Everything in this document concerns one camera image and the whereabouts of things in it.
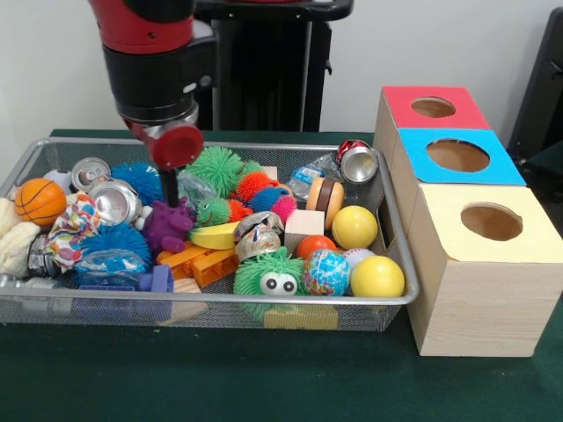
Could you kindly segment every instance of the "white wall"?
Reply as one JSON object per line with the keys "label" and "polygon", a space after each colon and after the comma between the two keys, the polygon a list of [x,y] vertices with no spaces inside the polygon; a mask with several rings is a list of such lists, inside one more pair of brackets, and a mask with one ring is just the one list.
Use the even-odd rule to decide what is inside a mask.
{"label": "white wall", "polygon": [[463,85],[509,140],[558,0],[356,0],[333,23],[323,130],[373,131],[382,85]]}
{"label": "white wall", "polygon": [[[333,23],[322,130],[372,131],[384,84],[460,84],[508,139],[559,1],[355,3]],[[0,34],[0,168],[54,127],[123,128],[86,0],[2,0]]]}

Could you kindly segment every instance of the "yellow foam ball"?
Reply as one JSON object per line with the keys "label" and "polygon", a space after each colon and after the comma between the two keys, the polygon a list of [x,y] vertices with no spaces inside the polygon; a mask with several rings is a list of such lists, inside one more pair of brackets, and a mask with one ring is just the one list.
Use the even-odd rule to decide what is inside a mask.
{"label": "yellow foam ball", "polygon": [[400,297],[405,292],[405,275],[392,259],[369,257],[352,271],[350,285],[354,296]]}
{"label": "yellow foam ball", "polygon": [[376,217],[357,205],[342,208],[334,216],[333,237],[344,249],[369,248],[377,237]]}

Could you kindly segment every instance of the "round hole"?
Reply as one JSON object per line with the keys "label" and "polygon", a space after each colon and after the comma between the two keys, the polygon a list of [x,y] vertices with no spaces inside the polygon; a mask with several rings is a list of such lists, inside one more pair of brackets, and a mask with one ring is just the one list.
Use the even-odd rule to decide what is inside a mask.
{"label": "round hole", "polygon": [[444,169],[474,173],[484,170],[491,159],[480,147],[458,139],[440,139],[426,147],[432,161]]}
{"label": "round hole", "polygon": [[453,104],[438,97],[417,98],[413,101],[411,107],[418,114],[432,119],[449,117],[456,113],[456,107]]}
{"label": "round hole", "polygon": [[506,241],[522,233],[522,217],[499,204],[472,204],[461,213],[464,226],[491,240]]}

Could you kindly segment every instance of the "metal basket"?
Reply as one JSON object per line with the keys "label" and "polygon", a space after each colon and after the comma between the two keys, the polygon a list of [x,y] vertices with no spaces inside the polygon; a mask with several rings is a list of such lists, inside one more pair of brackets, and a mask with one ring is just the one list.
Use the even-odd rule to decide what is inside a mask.
{"label": "metal basket", "polygon": [[[208,145],[222,145],[244,160],[277,166],[279,180],[284,182],[295,168],[337,148],[219,142]],[[20,158],[0,188],[0,195],[6,196],[12,187],[29,178],[40,178],[50,170],[69,171],[75,162],[88,156],[100,157],[110,165],[150,161],[146,148],[137,141],[47,138],[33,144]],[[381,234],[371,250],[392,258],[403,269],[406,291],[402,297],[234,295],[233,276],[203,289],[200,295],[6,287],[0,292],[0,322],[383,331],[400,307],[416,298],[419,283],[388,169],[383,156],[377,153],[377,157],[379,171],[371,182],[345,186],[346,205],[361,205],[377,216]]]}

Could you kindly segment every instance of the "stacked boxes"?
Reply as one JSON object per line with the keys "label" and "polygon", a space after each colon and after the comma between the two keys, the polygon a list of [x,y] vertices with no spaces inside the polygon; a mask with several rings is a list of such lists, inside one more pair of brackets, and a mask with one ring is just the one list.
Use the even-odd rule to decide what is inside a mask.
{"label": "stacked boxes", "polygon": [[467,90],[384,88],[374,146],[420,277],[420,354],[531,356],[563,290],[563,241]]}

